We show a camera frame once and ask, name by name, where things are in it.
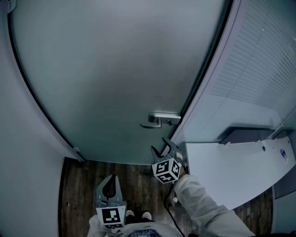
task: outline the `door lock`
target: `door lock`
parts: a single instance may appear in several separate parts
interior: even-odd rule
[[[155,129],[155,128],[161,128],[162,124],[169,124],[177,125],[181,119],[181,116],[179,114],[174,113],[157,113],[157,112],[151,112],[149,114],[149,122],[155,123],[156,125],[144,125],[140,124],[142,128],[149,128],[149,129]]]

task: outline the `black pants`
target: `black pants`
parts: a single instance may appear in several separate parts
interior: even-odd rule
[[[139,219],[139,218],[136,218],[132,215],[129,215],[125,218],[126,225],[133,224],[133,223],[144,223],[144,222],[154,222],[154,221],[149,220],[148,218]]]

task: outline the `foot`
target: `foot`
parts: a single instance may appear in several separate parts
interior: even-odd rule
[[[149,212],[144,212],[142,215],[142,219],[147,218],[149,220],[152,220],[152,216]]]
[[[127,210],[125,216],[126,216],[126,217],[128,217],[128,216],[135,216],[135,214],[134,214],[134,212],[133,212],[132,210]]]

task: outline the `white cube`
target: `white cube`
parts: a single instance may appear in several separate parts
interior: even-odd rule
[[[174,158],[152,165],[154,176],[162,183],[178,180],[181,164]]]
[[[107,228],[124,227],[126,206],[96,208],[100,223]]]

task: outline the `person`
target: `person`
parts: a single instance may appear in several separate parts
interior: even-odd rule
[[[186,175],[183,167],[180,170],[179,180],[174,185],[174,191],[178,201],[197,227],[199,236],[254,236],[232,210],[216,204],[197,177]],[[115,233],[107,233],[110,229],[101,225],[96,215],[89,220],[89,224],[87,237],[118,236]],[[125,226],[121,230],[122,237],[182,237],[177,229],[167,224],[153,222],[148,212],[137,221],[131,210],[127,211]]]

